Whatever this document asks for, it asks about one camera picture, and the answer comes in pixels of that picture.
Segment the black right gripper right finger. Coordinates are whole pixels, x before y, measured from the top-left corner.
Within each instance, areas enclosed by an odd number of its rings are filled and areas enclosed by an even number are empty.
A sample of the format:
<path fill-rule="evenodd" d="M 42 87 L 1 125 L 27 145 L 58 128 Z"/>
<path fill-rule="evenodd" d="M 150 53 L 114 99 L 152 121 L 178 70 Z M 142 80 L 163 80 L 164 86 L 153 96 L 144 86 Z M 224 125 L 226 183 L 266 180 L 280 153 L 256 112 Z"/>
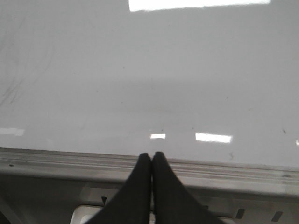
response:
<path fill-rule="evenodd" d="M 157 224 L 222 224 L 187 191 L 164 153 L 152 159 L 154 214 Z"/>

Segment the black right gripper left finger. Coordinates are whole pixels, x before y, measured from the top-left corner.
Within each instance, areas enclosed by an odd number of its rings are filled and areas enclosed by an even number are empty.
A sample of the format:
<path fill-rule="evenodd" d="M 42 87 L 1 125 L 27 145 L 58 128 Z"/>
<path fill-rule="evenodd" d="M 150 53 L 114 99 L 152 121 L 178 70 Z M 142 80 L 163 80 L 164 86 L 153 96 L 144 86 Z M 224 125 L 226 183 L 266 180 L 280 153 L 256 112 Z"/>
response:
<path fill-rule="evenodd" d="M 151 206 L 151 158 L 139 155 L 137 163 L 116 195 L 87 224 L 148 224 Z"/>

